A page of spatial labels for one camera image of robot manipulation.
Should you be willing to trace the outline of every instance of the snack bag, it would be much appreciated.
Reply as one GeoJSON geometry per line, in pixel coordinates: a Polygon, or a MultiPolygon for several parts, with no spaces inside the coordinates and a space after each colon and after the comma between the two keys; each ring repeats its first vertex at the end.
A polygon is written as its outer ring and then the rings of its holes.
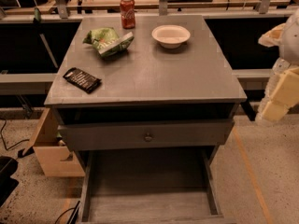
{"type": "Polygon", "coordinates": [[[113,28],[106,27],[91,30],[87,33],[83,43],[93,45],[101,57],[105,58],[127,49],[133,39],[132,32],[120,38],[113,28]]]}

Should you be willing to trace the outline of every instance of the bowl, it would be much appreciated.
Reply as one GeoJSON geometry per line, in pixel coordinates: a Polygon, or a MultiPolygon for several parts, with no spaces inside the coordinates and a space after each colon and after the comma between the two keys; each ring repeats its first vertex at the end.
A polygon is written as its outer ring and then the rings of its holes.
{"type": "Polygon", "coordinates": [[[190,32],[186,28],[176,25],[158,26],[151,35],[166,49],[176,49],[190,38],[190,32]]]}

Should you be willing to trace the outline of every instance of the concrete floor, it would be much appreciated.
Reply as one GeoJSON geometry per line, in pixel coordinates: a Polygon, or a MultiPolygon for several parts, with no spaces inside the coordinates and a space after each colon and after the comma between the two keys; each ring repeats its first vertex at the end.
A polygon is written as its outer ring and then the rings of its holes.
{"type": "MultiPolygon", "coordinates": [[[[0,109],[7,119],[3,136],[7,145],[30,138],[41,109],[30,119],[21,110],[0,109]]],[[[293,110],[274,126],[259,126],[241,112],[225,146],[211,168],[217,199],[225,217],[241,224],[299,223],[299,112],[293,110]]],[[[17,158],[22,143],[0,155],[17,158]]],[[[45,177],[36,155],[18,159],[12,176],[20,183],[0,208],[0,223],[55,223],[80,198],[82,178],[45,177]]],[[[65,223],[68,215],[57,223],[65,223]]]]}

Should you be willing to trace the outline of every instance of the drawer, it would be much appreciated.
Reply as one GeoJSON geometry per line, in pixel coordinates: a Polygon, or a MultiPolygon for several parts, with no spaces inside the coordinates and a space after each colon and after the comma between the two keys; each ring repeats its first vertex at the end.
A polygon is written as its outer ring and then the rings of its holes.
{"type": "Polygon", "coordinates": [[[45,108],[32,134],[32,146],[46,176],[85,176],[78,156],[57,140],[58,123],[50,109],[45,108]]]}
{"type": "Polygon", "coordinates": [[[78,223],[233,224],[203,147],[90,151],[78,223]]]}
{"type": "Polygon", "coordinates": [[[232,119],[60,125],[71,150],[223,145],[232,119]]]}

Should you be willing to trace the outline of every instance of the red soda can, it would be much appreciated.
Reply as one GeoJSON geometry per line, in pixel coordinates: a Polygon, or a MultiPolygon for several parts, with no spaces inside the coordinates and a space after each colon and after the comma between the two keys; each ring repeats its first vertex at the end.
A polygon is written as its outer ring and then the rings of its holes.
{"type": "Polygon", "coordinates": [[[134,0],[121,0],[121,24],[123,28],[135,27],[135,1],[134,0]]]}

